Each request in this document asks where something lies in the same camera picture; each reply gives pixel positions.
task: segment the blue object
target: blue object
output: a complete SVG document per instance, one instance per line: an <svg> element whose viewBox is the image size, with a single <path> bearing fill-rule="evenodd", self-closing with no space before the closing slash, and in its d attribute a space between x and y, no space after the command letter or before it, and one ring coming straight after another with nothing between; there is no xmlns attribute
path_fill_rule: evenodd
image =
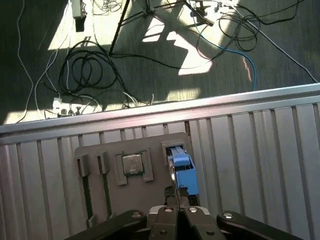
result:
<svg viewBox="0 0 320 240"><path fill-rule="evenodd" d="M186 187L189 195L198 195L196 167L190 155L180 146L171 147L170 151L168 159L173 161L178 187Z"/></svg>
<svg viewBox="0 0 320 240"><path fill-rule="evenodd" d="M193 17L192 19L193 19L194 25L195 25L195 27L196 27L196 30L198 31L199 35L202 36L202 34L201 34L201 32L199 31L199 28L198 28L198 26L197 26L197 24L196 24L195 18ZM219 49L221 49L221 50L224 49L224 47L219 46L219 45L217 45L217 44L214 44L213 42L209 41L209 40L206 39L205 37L203 37L203 38L204 38L208 43L216 46L217 48L219 48ZM245 58L251 63L252 68L253 68L253 88L252 88L252 90L254 91L254 90L256 89L256 87L257 87L257 69L256 69L256 66L255 66L254 62L250 59L250 57L248 57L247 55L245 55L245 54L244 54L243 52L241 52L241 51L230 50L230 49L226 49L225 51L226 51L226 52L229 52L229 53L233 53L233 54L239 54L239 55L245 57Z"/></svg>

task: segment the metal rod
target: metal rod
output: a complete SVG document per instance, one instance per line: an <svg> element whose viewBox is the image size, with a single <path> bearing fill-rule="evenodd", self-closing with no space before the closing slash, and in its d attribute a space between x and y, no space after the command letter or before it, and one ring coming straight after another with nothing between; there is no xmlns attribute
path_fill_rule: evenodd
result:
<svg viewBox="0 0 320 240"><path fill-rule="evenodd" d="M116 41L117 41L117 38L118 38L118 35L119 35L119 32L120 32L120 28L121 28L122 23L123 23L123 21L125 19L125 15L126 15L129 3L130 3L130 0L126 0L124 8L123 8L122 15L120 17L120 21L118 23L118 27L116 28L115 35L114 35L114 38L112 40L112 44L111 44L111 47L110 47L110 50L109 50L109 54L112 54L112 52L114 50L114 47L115 47L115 44L116 44Z"/></svg>

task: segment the corrugated metal surface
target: corrugated metal surface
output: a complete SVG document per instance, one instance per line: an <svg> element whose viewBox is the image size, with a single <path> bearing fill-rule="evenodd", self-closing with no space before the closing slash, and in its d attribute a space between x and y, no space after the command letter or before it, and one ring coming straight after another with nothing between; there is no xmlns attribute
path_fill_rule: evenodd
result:
<svg viewBox="0 0 320 240"><path fill-rule="evenodd" d="M300 238L320 240L320 98L315 92L295 101L286 98L274 102L276 108L272 96L270 107L265 100L260 109L250 99L232 107L222 104L223 114L214 110L210 116L216 106L206 106L207 115L174 123L162 113L164 119L158 121L166 123L149 125L159 118L150 113L147 119L152 120L132 128L111 129L105 120L88 130L91 123L84 122L89 134L75 135L71 125L58 137L48 128L46 137L41 133L45 130L26 132L21 139L28 141L21 142L13 140L22 132L5 134L0 147L0 239L61 240L86 228L73 159L78 146L187 132L203 207L214 215L233 210Z"/></svg>

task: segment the metal edge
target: metal edge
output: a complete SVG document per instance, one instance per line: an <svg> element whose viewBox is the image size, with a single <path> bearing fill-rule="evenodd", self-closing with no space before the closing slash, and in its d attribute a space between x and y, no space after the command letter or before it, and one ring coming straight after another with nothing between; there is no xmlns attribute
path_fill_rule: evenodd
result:
<svg viewBox="0 0 320 240"><path fill-rule="evenodd" d="M227 112L232 113L231 108L234 112L236 112L234 108L245 106L246 104L248 106L256 105L256 107L252 108L252 111L257 111L266 108L266 104L269 102L272 102L272 106L275 108L285 107L286 105L292 106L295 104L301 105L313 102L316 103L320 102L319 96L320 84L309 84L303 86L202 98L197 100L164 103L125 110L114 110L74 117L9 124L0 126L0 145L9 142L25 142L36 138L40 139L44 137L39 135L39 133L43 130L52 130L50 135L46 133L47 138L62 137L67 135L71 136L90 132L130 128L139 125L137 124L137 120L145 120L143 123L140 123L140 125L151 125L168 122L168 119L170 119L170 122L178 122L182 120L191 120L193 118L218 116L226 114ZM217 111L217 107L222 105L225 105L223 110ZM210 107L215 107L216 111L213 111L210 109ZM151 119L151 116L156 117L163 115L164 113L166 117L162 116L162 119ZM94 127L97 127L97 124L101 125L102 121L104 122L103 129L100 129L101 126L98 128ZM90 128L84 129L83 126L86 125L86 127L88 127L88 124L90 124ZM29 136L23 138L21 134L28 134Z"/></svg>

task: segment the aluminum panel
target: aluminum panel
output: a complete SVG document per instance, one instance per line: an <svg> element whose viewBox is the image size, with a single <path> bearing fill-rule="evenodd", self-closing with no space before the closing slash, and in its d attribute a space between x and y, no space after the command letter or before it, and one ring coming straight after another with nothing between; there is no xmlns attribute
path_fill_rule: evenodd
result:
<svg viewBox="0 0 320 240"><path fill-rule="evenodd" d="M0 126L0 237L86 228L77 147L186 132L203 207L320 240L319 106L313 84Z"/></svg>
<svg viewBox="0 0 320 240"><path fill-rule="evenodd" d="M198 127L208 208L215 216L222 213L222 203L210 119L199 120Z"/></svg>
<svg viewBox="0 0 320 240"><path fill-rule="evenodd" d="M72 147L71 138L63 137L58 140L58 147L68 229L70 235L74 235L87 228L87 211L85 208L83 185L79 177L77 163L74 160L75 148L73 147L75 146Z"/></svg>
<svg viewBox="0 0 320 240"><path fill-rule="evenodd" d="M296 108L299 126L301 148L300 169L303 174L303 190L306 201L306 210L309 231L312 239L320 238L320 184L315 181L320 173L320 148L317 126L314 114L317 108L312 105L298 106Z"/></svg>
<svg viewBox="0 0 320 240"><path fill-rule="evenodd" d="M236 166L238 166L238 163L235 162L238 161L236 143L228 118L221 116L211 119L222 209L244 213L242 194L239 191L239 181L237 181L239 175L236 173Z"/></svg>
<svg viewBox="0 0 320 240"><path fill-rule="evenodd" d="M279 137L282 174L290 216L290 230L294 235L302 239L310 239L292 108L276 109L275 117Z"/></svg>
<svg viewBox="0 0 320 240"><path fill-rule="evenodd" d="M275 112L254 112L266 223L285 232L290 230L287 199L280 166L281 156Z"/></svg>
<svg viewBox="0 0 320 240"><path fill-rule="evenodd" d="M65 239L70 234L57 139L41 141L41 150L52 239Z"/></svg>
<svg viewBox="0 0 320 240"><path fill-rule="evenodd" d="M264 222L265 204L261 191L261 169L255 146L257 137L251 116L249 113L232 116L234 138L241 179L244 214L250 218Z"/></svg>
<svg viewBox="0 0 320 240"><path fill-rule="evenodd" d="M41 144L40 142L28 142L17 147L18 158L20 157L19 165L23 174L23 194L25 194L23 200L26 205L28 238L48 239L53 233L48 213L48 196L44 180Z"/></svg>

